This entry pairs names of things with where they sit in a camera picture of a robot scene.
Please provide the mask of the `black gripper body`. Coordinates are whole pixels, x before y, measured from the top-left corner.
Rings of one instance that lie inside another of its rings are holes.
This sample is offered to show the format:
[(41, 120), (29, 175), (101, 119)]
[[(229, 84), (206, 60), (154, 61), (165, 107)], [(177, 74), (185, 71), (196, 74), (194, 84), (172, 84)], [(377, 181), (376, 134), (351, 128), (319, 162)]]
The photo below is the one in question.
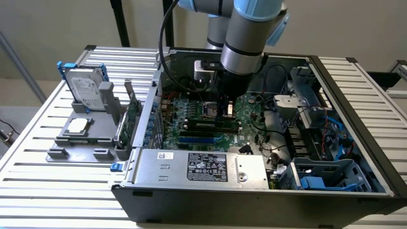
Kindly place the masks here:
[(246, 92), (250, 83), (250, 74), (233, 74), (229, 71), (220, 73), (217, 92), (221, 98), (234, 103), (236, 99)]

